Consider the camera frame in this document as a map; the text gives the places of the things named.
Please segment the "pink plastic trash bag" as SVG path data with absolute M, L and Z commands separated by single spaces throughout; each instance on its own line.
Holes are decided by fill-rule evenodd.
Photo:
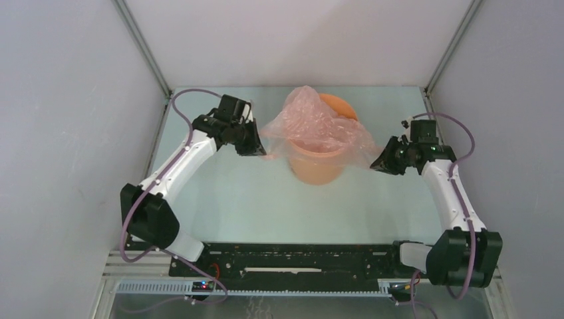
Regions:
M 290 141 L 315 153 L 342 151 L 336 158 L 327 159 L 332 165 L 368 169 L 382 153 L 359 121 L 339 116 L 310 86 L 291 91 L 280 113 L 260 129 L 259 135 L 269 160 L 296 158 L 299 154 Z

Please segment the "orange trash bin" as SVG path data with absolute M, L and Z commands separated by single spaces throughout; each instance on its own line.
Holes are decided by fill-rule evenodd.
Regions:
M 358 121 L 354 108 L 342 98 L 320 93 L 320 99 L 325 102 L 339 116 Z M 344 170 L 341 165 L 332 165 L 327 160 L 336 158 L 342 151 L 315 153 L 302 148 L 290 141 L 289 145 L 299 154 L 296 158 L 289 158 L 289 167 L 295 177 L 309 185 L 324 185 L 338 178 Z

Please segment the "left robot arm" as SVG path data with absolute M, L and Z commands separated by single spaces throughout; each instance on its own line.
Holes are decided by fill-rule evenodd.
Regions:
M 204 244 L 193 238 L 172 209 L 176 197 L 195 172 L 224 145 L 233 145 L 239 156 L 264 156 L 251 102 L 224 94 L 217 107 L 189 120 L 170 100 L 173 110 L 188 124 L 188 133 L 175 152 L 138 185 L 127 183 L 120 192 L 122 234 L 184 259 L 193 276 L 203 276 L 210 258 Z

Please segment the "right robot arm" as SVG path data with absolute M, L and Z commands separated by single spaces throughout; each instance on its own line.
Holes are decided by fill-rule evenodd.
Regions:
M 450 146 L 439 143 L 436 121 L 409 119 L 402 126 L 404 133 L 389 139 L 370 168 L 388 175 L 416 169 L 430 190 L 443 233 L 432 246 L 399 243 L 399 252 L 386 261 L 388 272 L 403 278 L 417 269 L 434 285 L 487 287 L 503 247 L 501 235 L 489 231 L 473 209 L 460 181 L 460 161 Z

